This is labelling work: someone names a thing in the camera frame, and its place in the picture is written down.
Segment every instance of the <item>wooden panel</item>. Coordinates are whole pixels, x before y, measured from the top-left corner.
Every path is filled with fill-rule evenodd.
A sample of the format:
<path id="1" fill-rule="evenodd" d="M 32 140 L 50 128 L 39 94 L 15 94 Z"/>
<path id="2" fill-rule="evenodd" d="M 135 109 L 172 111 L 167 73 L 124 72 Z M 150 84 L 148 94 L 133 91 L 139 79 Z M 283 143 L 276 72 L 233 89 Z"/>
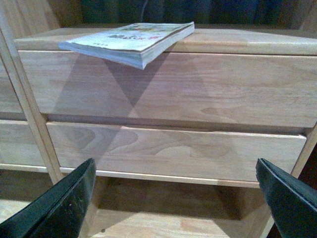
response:
<path id="1" fill-rule="evenodd" d="M 317 57 L 165 53 L 145 70 L 20 51 L 45 114 L 313 127 Z"/>
<path id="2" fill-rule="evenodd" d="M 0 170 L 15 170 L 15 171 L 40 172 L 40 173 L 48 172 L 45 166 L 17 165 L 17 164 L 0 164 Z"/>
<path id="3" fill-rule="evenodd" d="M 22 113 L 21 106 L 16 97 L 9 76 L 7 75 L 0 58 L 0 112 Z"/>
<path id="4" fill-rule="evenodd" d="M 0 120 L 0 163 L 44 166 L 27 122 Z"/>
<path id="5" fill-rule="evenodd" d="M 82 22 L 79 0 L 2 0 L 14 38 Z"/>
<path id="6" fill-rule="evenodd" d="M 113 179 L 90 235 L 94 238 L 248 238 L 265 206 L 259 189 Z"/>
<path id="7" fill-rule="evenodd" d="M 16 40 L 19 50 L 60 50 L 58 42 L 108 28 L 64 28 Z M 298 30 L 196 29 L 167 52 L 317 55 L 315 34 Z"/>
<path id="8" fill-rule="evenodd" d="M 49 132 L 46 128 L 47 118 L 42 115 L 36 104 L 29 80 L 22 65 L 18 50 L 16 49 L 10 28 L 5 15 L 0 8 L 0 55 L 3 65 L 19 98 L 19 102 L 28 121 L 35 142 L 39 148 L 45 166 L 52 178 L 57 183 L 63 178 L 59 170 L 58 159 L 53 148 Z"/>
<path id="9" fill-rule="evenodd" d="M 301 26 L 301 29 L 303 31 L 308 31 L 311 33 L 317 33 L 317 1 L 314 0 L 311 2 L 310 5 L 310 11 L 306 18 L 304 19 L 304 22 Z"/>
<path id="10" fill-rule="evenodd" d="M 291 172 L 303 136 L 194 132 L 49 122 L 62 167 L 94 158 L 98 170 L 257 181 L 257 158 Z"/>

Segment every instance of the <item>drawer front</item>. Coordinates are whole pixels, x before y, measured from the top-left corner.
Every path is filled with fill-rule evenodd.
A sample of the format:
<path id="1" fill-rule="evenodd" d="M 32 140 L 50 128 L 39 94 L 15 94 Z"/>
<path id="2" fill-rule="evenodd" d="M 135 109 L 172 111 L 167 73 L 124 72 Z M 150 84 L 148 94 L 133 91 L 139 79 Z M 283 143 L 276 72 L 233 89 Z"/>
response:
<path id="1" fill-rule="evenodd" d="M 20 103 L 0 59 L 0 112 L 22 113 Z"/>
<path id="2" fill-rule="evenodd" d="M 45 166 L 27 122 L 0 120 L 0 164 Z"/>
<path id="3" fill-rule="evenodd" d="M 145 70 L 20 52 L 45 114 L 313 127 L 317 57 L 164 53 Z"/>
<path id="4" fill-rule="evenodd" d="M 103 171 L 256 181 L 257 158 L 291 172 L 303 136 L 194 132 L 49 122 L 62 167 L 94 158 Z"/>

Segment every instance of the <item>cabinet top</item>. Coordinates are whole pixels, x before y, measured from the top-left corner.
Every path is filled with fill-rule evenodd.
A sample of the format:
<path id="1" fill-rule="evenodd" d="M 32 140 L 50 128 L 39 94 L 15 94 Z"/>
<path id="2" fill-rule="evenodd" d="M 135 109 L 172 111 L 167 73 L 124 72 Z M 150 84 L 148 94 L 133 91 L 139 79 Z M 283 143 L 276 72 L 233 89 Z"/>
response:
<path id="1" fill-rule="evenodd" d="M 19 50 L 60 51 L 58 42 L 102 32 L 109 29 L 81 25 L 60 28 L 27 38 L 16 39 Z M 308 55 L 317 56 L 317 36 L 299 30 L 279 29 L 195 29 L 187 38 L 177 42 L 167 52 Z"/>

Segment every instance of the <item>wooden dresser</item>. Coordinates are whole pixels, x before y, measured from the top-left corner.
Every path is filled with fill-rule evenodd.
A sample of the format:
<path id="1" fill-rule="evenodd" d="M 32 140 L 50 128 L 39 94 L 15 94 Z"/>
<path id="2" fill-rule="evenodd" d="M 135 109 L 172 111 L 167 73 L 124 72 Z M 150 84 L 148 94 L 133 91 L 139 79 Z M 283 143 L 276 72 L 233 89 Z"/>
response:
<path id="1" fill-rule="evenodd" d="M 56 6 L 43 9 L 63 26 Z M 266 158 L 298 177 L 316 144 L 314 33 L 196 29 L 138 70 L 57 46 L 109 26 L 47 27 L 2 40 L 12 57 L 0 65 L 0 169 L 57 182 L 94 158 L 100 179 L 112 179 L 96 186 L 90 236 L 267 236 L 255 165 Z"/>

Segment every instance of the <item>book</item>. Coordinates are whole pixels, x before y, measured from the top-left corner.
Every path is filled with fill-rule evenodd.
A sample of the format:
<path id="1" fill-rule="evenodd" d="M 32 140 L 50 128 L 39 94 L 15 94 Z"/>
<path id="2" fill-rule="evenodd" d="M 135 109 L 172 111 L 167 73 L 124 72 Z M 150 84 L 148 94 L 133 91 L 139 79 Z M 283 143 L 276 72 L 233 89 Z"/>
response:
<path id="1" fill-rule="evenodd" d="M 144 69 L 168 47 L 194 32 L 194 23 L 135 23 L 108 31 L 63 41 L 62 50 L 71 50 L 135 68 Z"/>

